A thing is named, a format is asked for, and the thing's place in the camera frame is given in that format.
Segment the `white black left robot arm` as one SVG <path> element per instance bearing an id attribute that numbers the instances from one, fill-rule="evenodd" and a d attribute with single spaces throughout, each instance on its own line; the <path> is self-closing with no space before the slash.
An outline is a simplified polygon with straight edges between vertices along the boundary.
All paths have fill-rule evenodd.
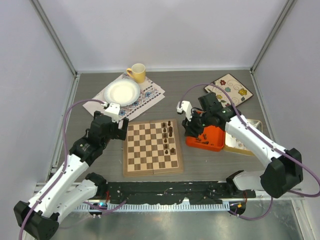
<path id="1" fill-rule="evenodd" d="M 14 214 L 21 232 L 36 240 L 49 240 L 63 219 L 84 201 L 102 199 L 107 193 L 107 181 L 99 174 L 89 173 L 73 190 L 74 181 L 99 158 L 110 140 L 124 141 L 129 119 L 122 120 L 122 127 L 110 116 L 94 113 L 90 128 L 74 142 L 64 163 L 29 201 L 19 201 Z"/>

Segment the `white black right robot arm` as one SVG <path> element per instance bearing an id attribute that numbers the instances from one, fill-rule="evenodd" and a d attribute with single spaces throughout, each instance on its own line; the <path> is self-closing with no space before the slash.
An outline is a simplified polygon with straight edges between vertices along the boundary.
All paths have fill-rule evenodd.
<path id="1" fill-rule="evenodd" d="M 231 105 L 223 107 L 213 92 L 199 97 L 198 101 L 202 113 L 194 110 L 188 101 L 177 104 L 177 113 L 185 114 L 182 121 L 185 136 L 197 138 L 206 127 L 218 127 L 239 140 L 264 166 L 263 171 L 239 170 L 229 176 L 225 190 L 230 197 L 236 198 L 244 190 L 259 190 L 279 198 L 302 182 L 302 156 L 298 150 L 287 150 L 269 139 Z"/>

